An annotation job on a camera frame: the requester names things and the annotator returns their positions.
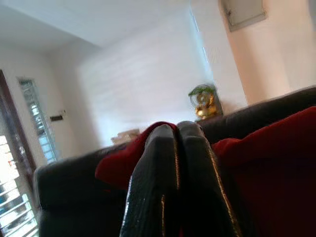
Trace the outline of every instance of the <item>sofa armrest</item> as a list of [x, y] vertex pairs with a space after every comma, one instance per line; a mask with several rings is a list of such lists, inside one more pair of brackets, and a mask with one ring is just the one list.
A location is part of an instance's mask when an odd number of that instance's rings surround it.
[[42, 209], [62, 209], [85, 203], [98, 205], [118, 195], [125, 198], [125, 191], [109, 194], [96, 188], [98, 181], [94, 177], [95, 168], [104, 156], [125, 147], [126, 144], [104, 148], [37, 169], [34, 174], [37, 205]]

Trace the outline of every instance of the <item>gold statue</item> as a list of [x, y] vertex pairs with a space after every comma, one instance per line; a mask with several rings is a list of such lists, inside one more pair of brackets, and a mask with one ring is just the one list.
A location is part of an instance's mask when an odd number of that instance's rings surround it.
[[217, 115], [214, 103], [215, 88], [209, 85], [200, 85], [190, 92], [191, 102], [196, 107], [196, 115], [201, 119], [206, 119]]

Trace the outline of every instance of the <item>leather surface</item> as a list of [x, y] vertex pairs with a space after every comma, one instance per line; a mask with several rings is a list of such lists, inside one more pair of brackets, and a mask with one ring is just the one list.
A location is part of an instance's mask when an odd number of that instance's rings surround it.
[[104, 191], [109, 187], [95, 180], [94, 170], [104, 155], [124, 148], [105, 148], [36, 171], [40, 237], [119, 236], [126, 191]]
[[212, 151], [200, 126], [193, 122], [181, 122], [178, 128], [184, 151], [181, 157], [184, 176], [182, 197], [187, 207], [186, 223], [190, 225], [190, 232], [197, 237], [207, 234], [240, 237], [235, 212], [221, 188], [217, 166], [210, 156]]
[[315, 86], [249, 106], [220, 119], [210, 120], [202, 125], [202, 129], [210, 144], [225, 138], [242, 139], [264, 126], [314, 105], [316, 105]]
[[120, 237], [178, 237], [176, 148], [172, 129], [157, 127], [130, 179]]

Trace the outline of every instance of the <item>beige object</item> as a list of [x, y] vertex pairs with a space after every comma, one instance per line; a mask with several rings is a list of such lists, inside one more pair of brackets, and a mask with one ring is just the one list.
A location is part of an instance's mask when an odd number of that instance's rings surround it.
[[117, 137], [112, 137], [113, 144], [118, 145], [125, 142], [133, 141], [140, 134], [139, 129], [128, 130], [118, 133]]

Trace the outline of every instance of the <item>red cushion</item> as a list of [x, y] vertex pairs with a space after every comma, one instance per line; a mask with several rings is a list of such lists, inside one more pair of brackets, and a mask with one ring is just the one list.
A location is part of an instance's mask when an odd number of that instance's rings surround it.
[[156, 122], [141, 133], [123, 150], [104, 157], [95, 170], [95, 177], [115, 188], [127, 190], [130, 176], [142, 156], [149, 134], [158, 126], [167, 124], [173, 130], [177, 126], [168, 122]]
[[316, 107], [212, 145], [261, 236], [314, 236]]

